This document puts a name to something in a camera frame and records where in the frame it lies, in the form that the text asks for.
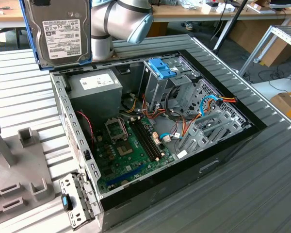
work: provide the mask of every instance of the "blue plastic clip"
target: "blue plastic clip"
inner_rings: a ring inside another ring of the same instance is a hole
[[[161,59],[151,59],[149,60],[149,63],[151,67],[158,72],[161,79],[167,79],[171,77],[175,77],[177,74],[175,72],[172,72],[168,65],[165,64]]]

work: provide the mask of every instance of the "blue wire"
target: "blue wire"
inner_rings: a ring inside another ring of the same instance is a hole
[[[203,117],[205,116],[205,114],[204,114],[204,110],[203,110],[203,102],[204,102],[204,100],[207,99],[207,98],[214,99],[215,101],[217,101],[217,100],[223,100],[222,98],[217,98],[217,97],[214,96],[214,95],[208,95],[208,96],[204,97],[204,98],[201,100],[200,105],[199,105],[199,111],[200,111],[200,113],[201,113],[201,115],[202,115]]]
[[[169,135],[169,133],[162,133],[162,134],[160,135],[160,139],[162,139],[162,138],[165,137],[166,135]]]

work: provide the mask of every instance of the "green circuit board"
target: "green circuit board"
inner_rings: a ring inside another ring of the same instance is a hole
[[[153,128],[148,119],[141,119],[141,123],[150,135]],[[101,193],[107,193],[174,161],[166,147],[159,148],[158,146],[157,148],[164,156],[158,161],[151,161],[129,123],[124,122],[124,125],[129,135],[125,141],[112,143],[105,128],[95,132],[95,135],[101,136],[95,151],[95,160],[101,173],[98,180]]]

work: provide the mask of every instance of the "corrugated metal surface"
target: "corrugated metal surface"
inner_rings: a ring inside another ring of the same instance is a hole
[[[117,41],[114,46],[120,57],[187,49],[269,128],[229,164],[110,232],[291,232],[291,123],[187,35],[149,38],[138,46]],[[2,136],[14,135],[28,126],[39,131],[59,195],[58,180],[76,170],[76,164],[53,96],[48,73],[38,70],[31,50],[0,52]],[[0,224],[0,232],[40,229],[71,231],[59,197]]]

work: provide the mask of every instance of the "hard drive label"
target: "hard drive label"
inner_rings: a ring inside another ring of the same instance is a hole
[[[82,78],[80,79],[80,83],[84,90],[114,84],[109,74],[100,74],[92,77]]]
[[[79,19],[43,21],[50,59],[81,55]]]

